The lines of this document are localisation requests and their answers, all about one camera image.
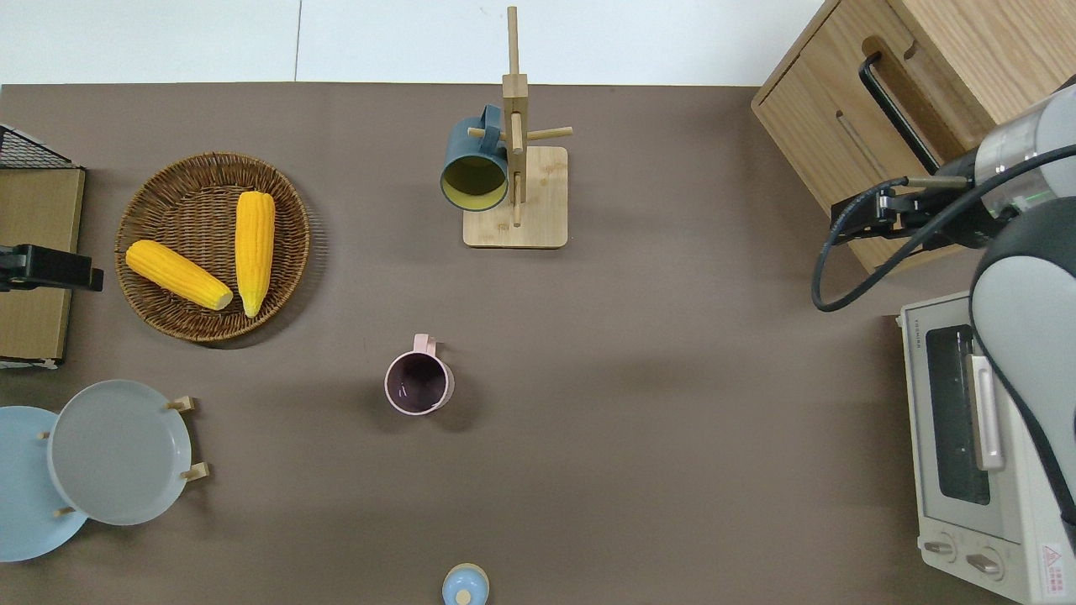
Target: wooden base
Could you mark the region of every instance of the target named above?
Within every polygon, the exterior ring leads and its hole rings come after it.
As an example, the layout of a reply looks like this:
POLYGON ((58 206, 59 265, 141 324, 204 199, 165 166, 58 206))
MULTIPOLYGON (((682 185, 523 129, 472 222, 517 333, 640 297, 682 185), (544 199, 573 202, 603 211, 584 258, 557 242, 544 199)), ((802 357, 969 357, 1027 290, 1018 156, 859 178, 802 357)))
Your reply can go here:
POLYGON ((508 199, 483 212, 464 212, 471 248, 561 248, 568 243, 568 150, 527 146, 527 200, 512 226, 508 199))

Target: plate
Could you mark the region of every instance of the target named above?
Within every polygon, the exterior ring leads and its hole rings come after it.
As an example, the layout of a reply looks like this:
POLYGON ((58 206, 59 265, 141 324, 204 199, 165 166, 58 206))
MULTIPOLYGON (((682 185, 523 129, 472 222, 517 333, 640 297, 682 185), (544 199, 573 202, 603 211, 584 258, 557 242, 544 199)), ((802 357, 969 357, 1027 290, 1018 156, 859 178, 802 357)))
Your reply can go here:
POLYGON ((0 408, 0 563, 26 561, 55 550, 86 522, 67 506, 48 476, 48 444, 56 414, 40 408, 0 408))
POLYGON ((83 389, 56 419, 48 473, 63 500, 112 525, 144 523, 180 497, 190 435, 168 398, 145 384, 107 380, 83 389))
POLYGON ((310 222, 291 181, 260 159, 207 153, 181 159, 154 174, 119 220, 116 277, 134 312, 157 330, 192 342, 218 342, 246 334, 284 306, 310 255, 310 222), (269 292, 255 318, 243 313, 236 283, 236 202, 259 191, 277 206, 269 292), (124 259, 130 244, 152 239, 189 258, 231 289, 235 297, 212 311, 139 276, 124 259))

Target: wire rack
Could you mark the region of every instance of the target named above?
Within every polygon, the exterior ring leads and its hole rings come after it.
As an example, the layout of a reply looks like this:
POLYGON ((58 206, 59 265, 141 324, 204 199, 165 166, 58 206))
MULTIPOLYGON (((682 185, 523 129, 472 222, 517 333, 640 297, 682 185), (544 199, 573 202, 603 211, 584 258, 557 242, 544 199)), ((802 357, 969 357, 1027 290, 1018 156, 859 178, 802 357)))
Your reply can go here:
POLYGON ((0 169, 3 168, 77 168, 70 159, 19 132, 0 124, 0 169))

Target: light blue bottle cap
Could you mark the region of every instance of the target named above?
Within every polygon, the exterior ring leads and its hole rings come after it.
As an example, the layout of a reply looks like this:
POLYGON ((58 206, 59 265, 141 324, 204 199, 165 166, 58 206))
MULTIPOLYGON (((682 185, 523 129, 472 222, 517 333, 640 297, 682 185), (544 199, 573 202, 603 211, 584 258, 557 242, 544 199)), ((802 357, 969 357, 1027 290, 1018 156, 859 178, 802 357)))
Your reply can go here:
POLYGON ((482 567, 462 563, 453 567, 441 587, 444 605, 485 605, 490 597, 490 578, 482 567))

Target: oven door handle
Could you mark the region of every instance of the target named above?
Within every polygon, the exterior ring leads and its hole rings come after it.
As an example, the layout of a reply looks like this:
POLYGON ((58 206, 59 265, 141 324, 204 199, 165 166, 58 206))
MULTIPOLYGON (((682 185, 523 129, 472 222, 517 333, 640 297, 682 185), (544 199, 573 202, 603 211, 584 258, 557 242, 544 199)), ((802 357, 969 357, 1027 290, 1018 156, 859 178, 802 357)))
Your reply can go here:
POLYGON ((968 365, 973 384, 971 404, 975 464, 980 470, 999 470, 1005 467, 997 422, 997 390, 1004 392, 1004 386, 994 378, 993 367, 986 356, 968 355, 968 365))

